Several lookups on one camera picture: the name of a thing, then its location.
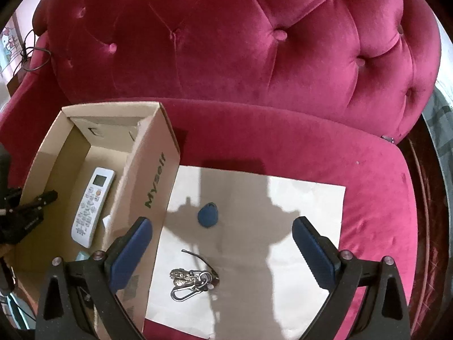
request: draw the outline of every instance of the screw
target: screw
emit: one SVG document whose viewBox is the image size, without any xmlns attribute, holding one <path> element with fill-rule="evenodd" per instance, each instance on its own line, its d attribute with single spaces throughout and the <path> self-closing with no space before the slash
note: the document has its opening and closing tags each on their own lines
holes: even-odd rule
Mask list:
<svg viewBox="0 0 453 340">
<path fill-rule="evenodd" d="M 103 251 L 95 251 L 92 255 L 93 259 L 95 261 L 100 261 L 101 259 L 103 259 L 105 256 L 105 252 Z"/>
<path fill-rule="evenodd" d="M 62 259 L 61 257 L 55 257 L 55 258 L 52 260 L 52 265 L 58 266 L 58 265 L 60 265 L 61 262 L 63 262 L 63 259 Z"/>
<path fill-rule="evenodd" d="M 347 261 L 352 260 L 352 257 L 354 257 L 353 254 L 350 251 L 347 251 L 347 250 L 341 251 L 340 255 L 341 255 L 341 257 L 343 259 L 346 259 Z"/>
<path fill-rule="evenodd" d="M 385 256 L 384 257 L 384 262 L 386 264 L 388 264 L 388 265 L 393 265 L 395 263 L 395 260 L 392 257 L 390 257 L 390 256 Z"/>
</svg>

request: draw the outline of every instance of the white remote control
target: white remote control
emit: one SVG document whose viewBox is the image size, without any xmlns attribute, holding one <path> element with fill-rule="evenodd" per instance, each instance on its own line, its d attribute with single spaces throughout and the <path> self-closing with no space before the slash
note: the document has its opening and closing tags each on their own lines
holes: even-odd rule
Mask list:
<svg viewBox="0 0 453 340">
<path fill-rule="evenodd" d="M 71 236 L 85 248 L 91 246 L 99 215 L 114 177 L 115 171 L 96 167 L 83 194 L 72 224 Z"/>
</svg>

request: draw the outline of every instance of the paper sheet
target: paper sheet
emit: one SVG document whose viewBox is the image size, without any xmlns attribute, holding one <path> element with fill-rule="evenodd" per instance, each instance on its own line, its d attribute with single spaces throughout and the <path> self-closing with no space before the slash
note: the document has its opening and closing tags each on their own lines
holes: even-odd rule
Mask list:
<svg viewBox="0 0 453 340">
<path fill-rule="evenodd" d="M 146 318 L 205 339 L 298 339 L 321 308 L 320 289 L 291 236 L 306 216 L 338 247 L 345 187 L 180 166 L 160 237 Z M 219 222 L 197 214 L 214 202 Z M 185 302 L 170 298 L 175 268 L 204 269 L 220 284 Z"/>
</svg>

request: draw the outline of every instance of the blue gripper pad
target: blue gripper pad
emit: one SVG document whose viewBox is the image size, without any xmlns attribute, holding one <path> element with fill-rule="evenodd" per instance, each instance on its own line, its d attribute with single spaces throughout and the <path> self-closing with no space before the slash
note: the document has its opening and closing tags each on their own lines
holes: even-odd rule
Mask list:
<svg viewBox="0 0 453 340">
<path fill-rule="evenodd" d="M 126 287 L 152 237 L 151 221 L 140 217 L 126 235 L 117 238 L 110 246 L 104 270 L 113 293 Z"/>
<path fill-rule="evenodd" d="M 319 287 L 331 292 L 336 286 L 336 276 L 341 266 L 338 250 L 329 238 L 319 235 L 306 217 L 294 220 L 293 239 Z"/>
</svg>

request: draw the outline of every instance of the key ring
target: key ring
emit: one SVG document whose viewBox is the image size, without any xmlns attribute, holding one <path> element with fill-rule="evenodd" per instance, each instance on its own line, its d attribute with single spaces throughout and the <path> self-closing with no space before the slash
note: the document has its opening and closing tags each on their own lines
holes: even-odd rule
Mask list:
<svg viewBox="0 0 453 340">
<path fill-rule="evenodd" d="M 201 259 L 210 268 L 210 271 L 187 271 L 183 268 L 176 268 L 174 270 L 171 270 L 170 278 L 173 280 L 174 288 L 171 290 L 170 296 L 174 301 L 179 302 L 185 301 L 201 292 L 212 290 L 219 283 L 218 273 L 208 262 L 206 262 L 203 257 L 201 257 L 199 254 L 186 251 L 185 249 L 183 249 L 182 252 L 188 253 Z M 190 293 L 182 297 L 176 295 L 177 292 L 184 290 L 189 290 Z"/>
</svg>

